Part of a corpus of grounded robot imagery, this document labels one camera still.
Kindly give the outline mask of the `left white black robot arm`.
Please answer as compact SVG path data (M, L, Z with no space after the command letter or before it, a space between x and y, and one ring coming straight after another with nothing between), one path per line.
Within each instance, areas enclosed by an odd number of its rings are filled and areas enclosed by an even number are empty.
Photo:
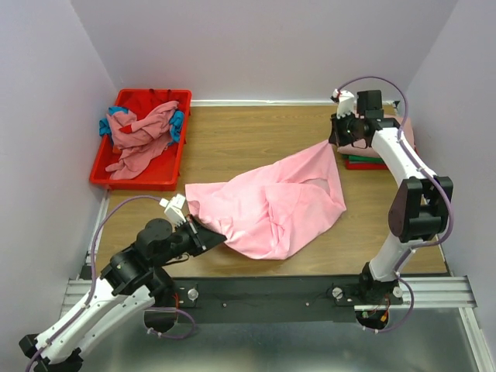
M88 354L135 314L151 308L176 315L177 289L164 266L184 254L196 257L225 240L191 216L177 227L166 219L150 220L56 324L20 340L29 358L26 369L78 371Z

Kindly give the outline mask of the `light pink t shirt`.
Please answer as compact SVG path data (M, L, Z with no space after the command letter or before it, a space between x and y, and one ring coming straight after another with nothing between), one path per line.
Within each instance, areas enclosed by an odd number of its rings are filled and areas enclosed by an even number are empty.
M254 260L286 260L346 211L327 141L227 182L187 184L185 196L194 217Z

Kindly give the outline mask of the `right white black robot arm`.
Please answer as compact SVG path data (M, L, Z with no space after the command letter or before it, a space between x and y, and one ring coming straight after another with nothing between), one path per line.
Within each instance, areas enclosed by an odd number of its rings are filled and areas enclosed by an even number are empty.
M329 142L337 147L363 142L384 161L398 186L387 214L387 239L357 284L343 291L373 304L394 294L401 270L417 249L451 229L453 182L427 167L406 139L403 124L385 116L381 91L336 89L331 99L338 107Z

